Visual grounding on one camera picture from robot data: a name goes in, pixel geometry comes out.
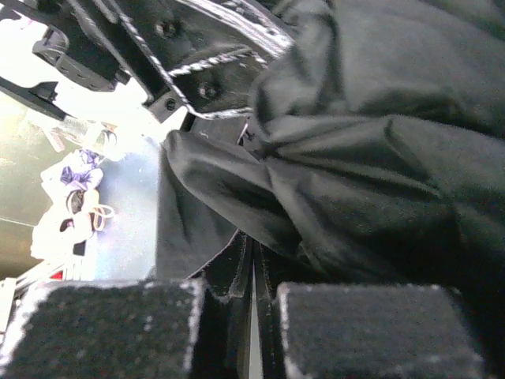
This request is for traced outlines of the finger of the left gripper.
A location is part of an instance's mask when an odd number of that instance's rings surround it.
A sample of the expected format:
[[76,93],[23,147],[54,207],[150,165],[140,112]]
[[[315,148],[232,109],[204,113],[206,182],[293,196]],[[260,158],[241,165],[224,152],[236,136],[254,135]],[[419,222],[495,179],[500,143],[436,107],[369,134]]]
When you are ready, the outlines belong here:
[[145,90],[204,119],[252,113],[258,76],[294,42],[258,1],[71,1],[92,41]]

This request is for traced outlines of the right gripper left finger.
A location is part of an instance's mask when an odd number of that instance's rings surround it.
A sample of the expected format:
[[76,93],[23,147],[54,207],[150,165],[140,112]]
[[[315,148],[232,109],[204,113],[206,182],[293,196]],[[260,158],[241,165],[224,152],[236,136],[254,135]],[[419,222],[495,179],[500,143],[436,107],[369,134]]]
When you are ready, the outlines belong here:
[[23,297],[4,378],[246,378],[251,238],[186,280],[62,281]]

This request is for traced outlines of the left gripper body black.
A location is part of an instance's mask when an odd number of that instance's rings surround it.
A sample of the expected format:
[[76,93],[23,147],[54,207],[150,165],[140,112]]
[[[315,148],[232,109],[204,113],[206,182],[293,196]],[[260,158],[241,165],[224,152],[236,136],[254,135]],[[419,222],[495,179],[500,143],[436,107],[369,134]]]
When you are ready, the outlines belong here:
[[[128,84],[130,76],[85,30],[84,22],[69,1],[1,1],[1,21],[20,17],[47,27],[41,40],[33,45],[32,53],[74,84],[97,93],[113,92],[119,83]],[[69,114],[54,104],[57,85],[56,81],[40,82],[26,88],[1,76],[1,92],[33,110],[63,119]],[[91,105],[91,111],[102,114],[86,118],[101,121],[117,118],[111,100],[108,102],[100,107]]]

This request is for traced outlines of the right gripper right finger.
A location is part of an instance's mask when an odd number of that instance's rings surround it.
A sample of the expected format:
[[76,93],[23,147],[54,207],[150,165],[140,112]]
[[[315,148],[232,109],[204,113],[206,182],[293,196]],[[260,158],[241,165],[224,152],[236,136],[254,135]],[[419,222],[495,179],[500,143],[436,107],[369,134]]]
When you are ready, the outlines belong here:
[[438,286],[326,282],[263,246],[254,252],[266,378],[485,378],[456,294]]

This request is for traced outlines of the black folding umbrella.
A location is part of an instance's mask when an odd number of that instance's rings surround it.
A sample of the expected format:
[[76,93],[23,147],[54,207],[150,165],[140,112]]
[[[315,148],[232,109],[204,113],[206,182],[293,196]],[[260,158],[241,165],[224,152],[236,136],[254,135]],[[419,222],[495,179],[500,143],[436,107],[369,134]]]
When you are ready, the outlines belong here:
[[296,1],[233,146],[166,137],[193,196],[327,277],[454,287],[504,373],[504,4]]

